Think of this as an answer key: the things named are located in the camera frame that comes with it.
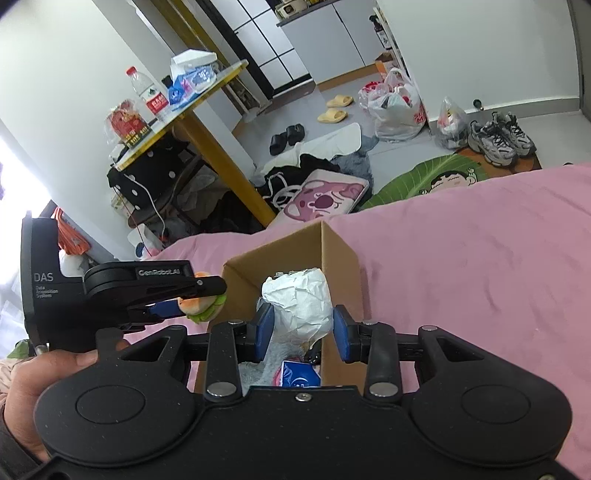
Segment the person's left hand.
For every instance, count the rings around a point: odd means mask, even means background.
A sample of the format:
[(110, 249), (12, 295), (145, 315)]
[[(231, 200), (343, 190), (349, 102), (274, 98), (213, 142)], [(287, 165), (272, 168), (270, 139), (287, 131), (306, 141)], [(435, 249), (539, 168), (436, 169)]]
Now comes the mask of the person's left hand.
[(55, 383), (95, 364), (98, 352), (72, 353), (55, 350), (15, 367), (4, 406), (4, 420), (15, 440), (37, 460), (49, 454), (36, 430), (34, 410), (40, 395)]

